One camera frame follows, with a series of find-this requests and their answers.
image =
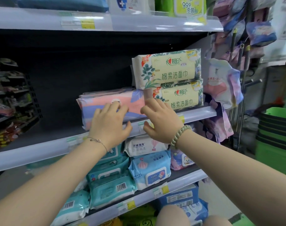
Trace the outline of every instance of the hand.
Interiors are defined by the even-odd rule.
[[[171,143],[176,132],[184,125],[170,105],[160,99],[147,99],[145,106],[141,108],[141,114],[145,114],[154,125],[152,128],[145,121],[144,131],[152,139],[162,143]]]
[[[122,128],[128,109],[128,106],[121,106],[119,102],[105,104],[102,110],[96,109],[88,137],[100,140],[108,151],[122,143],[132,131],[130,121],[125,129]]]

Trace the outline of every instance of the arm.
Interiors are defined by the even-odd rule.
[[[89,137],[100,139],[107,150],[125,140],[130,123],[122,129],[127,106],[118,102],[96,110]],[[86,139],[74,151],[0,201],[0,225],[50,225],[70,194],[94,165],[105,155],[101,143]]]
[[[183,126],[167,103],[148,100],[141,113],[154,125],[144,130],[170,143]],[[286,175],[245,155],[186,130],[176,146],[193,160],[256,225],[286,225]]]

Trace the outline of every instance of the person's right hand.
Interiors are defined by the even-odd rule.
[[[162,143],[171,143],[177,131],[184,125],[170,105],[160,99],[147,99],[145,106],[141,108],[141,114],[145,114],[154,126],[152,128],[145,121],[144,131],[152,139]]]

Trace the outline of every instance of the forearm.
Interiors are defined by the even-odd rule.
[[[190,130],[177,147],[256,225],[286,225],[286,175]]]
[[[75,187],[106,153],[85,140],[78,148],[0,201],[0,225],[50,225]]]

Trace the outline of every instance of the green beaded bracelet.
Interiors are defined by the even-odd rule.
[[[179,137],[182,135],[182,133],[187,130],[190,129],[192,130],[190,125],[185,125],[183,126],[181,129],[178,130],[178,132],[175,134],[175,137],[173,138],[173,140],[171,141],[171,146],[175,148],[176,142],[179,139]]]

